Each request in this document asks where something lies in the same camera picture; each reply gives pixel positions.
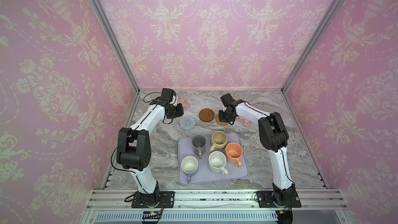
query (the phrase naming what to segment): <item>purple tray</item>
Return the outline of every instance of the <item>purple tray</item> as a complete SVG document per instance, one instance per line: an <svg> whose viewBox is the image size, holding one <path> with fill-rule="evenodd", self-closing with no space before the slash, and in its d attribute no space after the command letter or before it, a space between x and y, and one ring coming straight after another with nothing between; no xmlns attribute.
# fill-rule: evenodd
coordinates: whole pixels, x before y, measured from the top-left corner
<svg viewBox="0 0 398 224"><path fill-rule="evenodd" d="M228 138L228 143L238 143L241 145L240 137L238 134L231 132L226 133ZM211 135L205 135L206 138L206 153L203 155L202 159L199 159L199 156L193 153L192 148L192 138L182 138L178 141L178 181L182 185L190 185L196 183L209 183L209 182L217 182L217 181L226 181L226 180L233 180L239 178L246 178L249 175L249 167L246 163L245 153L243 153L242 157L240 158L242 162L242 167L238 168L236 164L232 164L226 162L225 168L228 170L228 175L224 176L221 172L214 173L209 168L209 149ZM194 156L198 159L199 167L197 169L196 174L191 177L191 183L187 183L187 175L182 171L180 164L184 157L186 156Z"/></svg>

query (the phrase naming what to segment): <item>pink wallpaper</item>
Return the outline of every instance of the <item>pink wallpaper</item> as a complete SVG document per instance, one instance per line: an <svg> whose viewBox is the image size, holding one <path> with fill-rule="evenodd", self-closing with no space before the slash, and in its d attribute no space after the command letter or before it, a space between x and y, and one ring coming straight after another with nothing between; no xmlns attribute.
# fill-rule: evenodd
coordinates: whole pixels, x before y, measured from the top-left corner
<svg viewBox="0 0 398 224"><path fill-rule="evenodd" d="M345 0L288 98L358 224L396 223L398 0Z"/></svg>
<svg viewBox="0 0 398 224"><path fill-rule="evenodd" d="M0 223L80 223L133 97L88 0L0 0Z"/></svg>
<svg viewBox="0 0 398 224"><path fill-rule="evenodd" d="M281 88L331 0L100 0L140 88Z"/></svg>

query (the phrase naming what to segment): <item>coffee cup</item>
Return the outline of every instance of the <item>coffee cup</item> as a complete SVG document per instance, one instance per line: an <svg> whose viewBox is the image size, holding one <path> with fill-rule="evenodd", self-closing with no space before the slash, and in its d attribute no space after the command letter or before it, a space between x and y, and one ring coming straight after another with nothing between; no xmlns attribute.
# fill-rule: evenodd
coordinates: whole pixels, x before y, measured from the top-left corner
<svg viewBox="0 0 398 224"><path fill-rule="evenodd" d="M224 153L215 151L209 156L209 168L212 172L222 172L224 175L228 175L228 170L225 168L226 157Z"/></svg>
<svg viewBox="0 0 398 224"><path fill-rule="evenodd" d="M211 136L211 147L209 152L212 153L215 150L222 150L226 147L227 143L228 143L228 138L226 137L224 132L215 132L213 133L213 135Z"/></svg>
<svg viewBox="0 0 398 224"><path fill-rule="evenodd" d="M202 159L203 154L206 152L206 138L202 135L196 135L192 138L193 153Z"/></svg>
<svg viewBox="0 0 398 224"><path fill-rule="evenodd" d="M237 143L229 143L225 148L226 161L229 163L235 163L237 167L242 167L240 158L243 155L243 149Z"/></svg>
<svg viewBox="0 0 398 224"><path fill-rule="evenodd" d="M191 182L191 177L196 173L198 165L199 163L196 157L187 156L182 159L181 168L182 171L187 174L187 183Z"/></svg>

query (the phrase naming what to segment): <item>gray marble tabletop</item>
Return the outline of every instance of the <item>gray marble tabletop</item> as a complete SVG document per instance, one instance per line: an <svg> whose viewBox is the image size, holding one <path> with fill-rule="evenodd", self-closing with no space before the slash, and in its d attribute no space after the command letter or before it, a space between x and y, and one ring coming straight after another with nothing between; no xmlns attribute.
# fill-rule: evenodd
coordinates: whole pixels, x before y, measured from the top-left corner
<svg viewBox="0 0 398 224"><path fill-rule="evenodd" d="M135 123L147 111L149 103L144 103L142 98L151 92L153 91L140 92L140 100L132 123ZM291 177L296 183L296 187L322 187L316 167L309 157L308 151L303 144L280 90L176 91L176 93L178 102L183 103L184 116L192 116L196 121L196 126L191 130L183 130L179 126L180 118L176 118L172 124L159 122L152 132L150 136L152 158L149 166L153 177L159 182L161 189L272 188L273 173L271 161L267 150L260 143L258 127L255 124L238 117L233 126L222 127L215 120L212 122L202 122L199 119L199 111L203 108L210 108L215 114L219 110L222 110L220 97L225 93L231 93L234 99L243 99L263 111L279 112L289 133L287 159ZM158 94L151 94L145 100L148 101L157 96ZM225 133L236 132L240 136L250 175L245 179L201 183L189 186L181 185L178 182L178 140L182 137L192 137L198 134L210 135L217 130ZM115 171L110 188L136 189L137 186L130 173Z"/></svg>

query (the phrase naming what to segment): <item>white mug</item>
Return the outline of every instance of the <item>white mug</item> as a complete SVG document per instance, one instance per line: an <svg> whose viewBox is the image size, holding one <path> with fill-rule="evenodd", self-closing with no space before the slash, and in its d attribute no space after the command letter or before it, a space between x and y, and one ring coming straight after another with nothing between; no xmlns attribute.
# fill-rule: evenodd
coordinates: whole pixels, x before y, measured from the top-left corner
<svg viewBox="0 0 398 224"><path fill-rule="evenodd" d="M225 168L226 157L224 153L215 151L209 156L209 168L212 172L222 172L224 175L228 175L228 170Z"/></svg>
<svg viewBox="0 0 398 224"><path fill-rule="evenodd" d="M186 156L181 161L182 171L187 174L187 183L191 182L191 176L193 176L198 169L198 160L193 156Z"/></svg>

